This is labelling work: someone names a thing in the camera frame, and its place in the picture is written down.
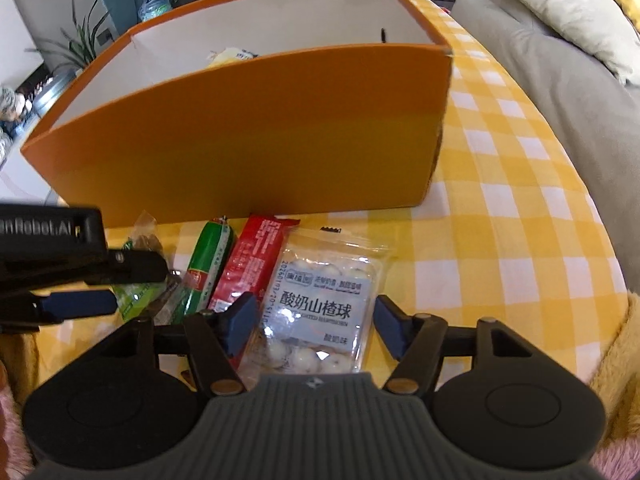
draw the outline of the black round disc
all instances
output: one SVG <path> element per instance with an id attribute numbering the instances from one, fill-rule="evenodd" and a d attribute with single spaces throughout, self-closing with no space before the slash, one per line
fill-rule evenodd
<path id="1" fill-rule="evenodd" d="M 588 457 L 604 429 L 598 397 L 563 368 L 506 358 L 436 392 L 433 419 L 469 455 L 517 470 L 549 470 Z"/>
<path id="2" fill-rule="evenodd" d="M 95 470 L 169 450 L 198 415 L 196 396 L 178 379 L 135 358 L 99 358 L 37 389 L 23 425 L 39 460 Z"/>

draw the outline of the water bottle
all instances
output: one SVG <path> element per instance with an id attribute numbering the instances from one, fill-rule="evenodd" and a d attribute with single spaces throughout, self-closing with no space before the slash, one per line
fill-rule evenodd
<path id="1" fill-rule="evenodd" d="M 169 0 L 145 0 L 140 6 L 138 16 L 142 22 L 146 22 L 171 9 L 171 2 Z"/>

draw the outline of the pink fuzzy fabric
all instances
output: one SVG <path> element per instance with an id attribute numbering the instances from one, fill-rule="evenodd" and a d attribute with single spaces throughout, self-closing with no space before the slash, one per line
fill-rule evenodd
<path id="1" fill-rule="evenodd" d="M 591 457 L 591 465 L 607 480 L 631 480 L 640 470 L 640 441 L 615 440 Z"/>
<path id="2" fill-rule="evenodd" d="M 2 437 L 9 450 L 6 473 L 10 480 L 21 480 L 33 470 L 33 462 L 22 432 L 20 418 L 15 411 L 14 396 L 9 386 L 0 391 L 0 406 L 4 413 L 4 435 Z"/>

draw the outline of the white pillow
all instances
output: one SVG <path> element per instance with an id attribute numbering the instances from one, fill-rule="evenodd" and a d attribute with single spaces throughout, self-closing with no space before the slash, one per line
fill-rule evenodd
<path id="1" fill-rule="evenodd" d="M 618 80 L 640 85 L 640 40 L 614 0 L 519 0 Z"/>

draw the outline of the electrical outlet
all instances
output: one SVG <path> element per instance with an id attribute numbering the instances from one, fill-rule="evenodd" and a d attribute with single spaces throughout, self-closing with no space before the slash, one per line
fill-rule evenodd
<path id="1" fill-rule="evenodd" d="M 107 41 L 113 41 L 113 35 L 108 28 L 105 28 L 100 34 L 95 37 L 98 40 L 98 45 L 103 46 Z"/>

